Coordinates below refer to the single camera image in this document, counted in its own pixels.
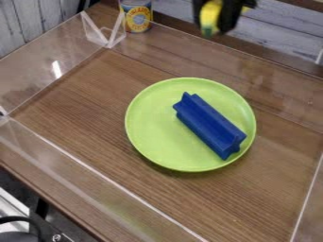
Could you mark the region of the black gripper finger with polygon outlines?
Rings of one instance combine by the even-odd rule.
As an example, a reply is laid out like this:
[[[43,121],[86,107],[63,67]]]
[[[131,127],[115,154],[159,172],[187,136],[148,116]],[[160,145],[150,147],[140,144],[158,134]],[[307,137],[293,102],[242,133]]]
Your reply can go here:
[[[193,0],[194,20],[198,26],[201,26],[201,21],[199,21],[201,10],[206,3],[207,3],[207,0]]]
[[[243,10],[243,0],[222,0],[219,13],[219,31],[222,34],[231,31],[239,21]]]

